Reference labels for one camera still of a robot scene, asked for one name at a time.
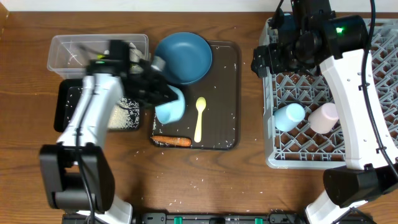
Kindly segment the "light blue rice bowl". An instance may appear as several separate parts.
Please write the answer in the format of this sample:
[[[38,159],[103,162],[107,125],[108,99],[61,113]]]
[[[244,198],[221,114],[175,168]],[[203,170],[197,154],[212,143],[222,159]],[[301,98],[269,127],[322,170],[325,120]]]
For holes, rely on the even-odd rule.
[[[178,98],[168,103],[155,107],[155,114],[161,124],[169,124],[179,121],[185,112],[185,97],[182,91],[169,85]]]

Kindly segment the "yellow green snack wrapper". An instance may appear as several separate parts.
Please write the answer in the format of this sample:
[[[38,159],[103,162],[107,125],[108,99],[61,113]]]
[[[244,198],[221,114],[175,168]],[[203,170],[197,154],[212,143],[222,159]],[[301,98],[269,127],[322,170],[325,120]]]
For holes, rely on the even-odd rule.
[[[106,58],[107,55],[106,54],[98,54],[96,57],[97,57],[98,60],[101,60],[101,59]]]

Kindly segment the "light blue cup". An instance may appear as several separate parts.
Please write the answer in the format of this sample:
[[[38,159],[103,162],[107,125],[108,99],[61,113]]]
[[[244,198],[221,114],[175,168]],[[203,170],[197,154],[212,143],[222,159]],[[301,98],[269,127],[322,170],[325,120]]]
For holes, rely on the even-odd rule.
[[[275,127],[283,132],[293,130],[304,118],[304,107],[298,103],[289,104],[274,113]]]

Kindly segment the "dark blue plate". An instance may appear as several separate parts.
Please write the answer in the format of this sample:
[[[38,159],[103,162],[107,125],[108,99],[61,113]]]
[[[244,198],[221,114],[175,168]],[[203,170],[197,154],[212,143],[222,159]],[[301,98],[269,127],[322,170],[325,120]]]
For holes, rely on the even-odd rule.
[[[210,70],[213,54],[209,43],[191,32],[178,32],[162,39],[155,55],[165,61],[163,76],[175,85],[190,85]]]

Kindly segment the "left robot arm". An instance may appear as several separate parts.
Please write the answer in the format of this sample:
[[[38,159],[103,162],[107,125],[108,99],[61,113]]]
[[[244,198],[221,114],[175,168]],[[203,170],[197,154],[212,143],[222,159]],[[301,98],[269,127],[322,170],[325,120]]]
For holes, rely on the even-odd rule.
[[[108,54],[88,61],[83,91],[55,144],[40,149],[40,171],[50,207],[85,215],[85,223],[132,223],[133,207],[115,194],[103,148],[114,107],[127,95],[146,107],[178,98],[162,75],[165,61],[130,59],[131,48],[110,40]]]

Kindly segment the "pink cup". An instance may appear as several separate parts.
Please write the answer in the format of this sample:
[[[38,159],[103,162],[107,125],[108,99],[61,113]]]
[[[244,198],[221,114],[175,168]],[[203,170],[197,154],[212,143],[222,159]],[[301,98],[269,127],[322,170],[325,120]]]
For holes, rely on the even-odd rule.
[[[308,117],[310,128],[319,134],[329,133],[338,120],[339,116],[334,103],[325,103]]]

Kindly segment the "white tissue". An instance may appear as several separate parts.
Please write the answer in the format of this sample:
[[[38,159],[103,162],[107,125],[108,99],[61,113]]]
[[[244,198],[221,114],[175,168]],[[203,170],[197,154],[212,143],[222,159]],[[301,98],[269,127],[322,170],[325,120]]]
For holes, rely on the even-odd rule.
[[[112,75],[129,75],[140,67],[139,62],[145,59],[144,54],[130,42],[110,40],[108,53],[104,56],[105,73]]]

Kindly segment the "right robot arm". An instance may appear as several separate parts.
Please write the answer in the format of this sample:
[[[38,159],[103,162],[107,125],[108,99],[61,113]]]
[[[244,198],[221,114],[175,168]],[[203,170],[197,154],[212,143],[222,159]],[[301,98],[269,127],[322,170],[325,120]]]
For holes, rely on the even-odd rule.
[[[361,16],[337,17],[328,1],[292,1],[292,13],[278,7],[261,36],[252,71],[264,89],[264,140],[273,146],[277,131],[272,76],[283,72],[325,78],[333,96],[345,144],[345,164],[323,173],[324,191],[305,208],[298,223],[341,223],[357,213],[356,223],[371,223],[360,206],[397,188],[397,148],[390,137],[372,73],[374,23]]]

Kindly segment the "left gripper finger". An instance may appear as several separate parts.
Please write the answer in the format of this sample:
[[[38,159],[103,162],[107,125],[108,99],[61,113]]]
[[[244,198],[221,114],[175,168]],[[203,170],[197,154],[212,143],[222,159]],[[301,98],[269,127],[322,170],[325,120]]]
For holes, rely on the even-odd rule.
[[[165,103],[163,98],[137,98],[141,108],[153,108]]]
[[[166,83],[156,84],[155,87],[155,102],[157,105],[169,103],[178,99],[176,92],[171,89]]]

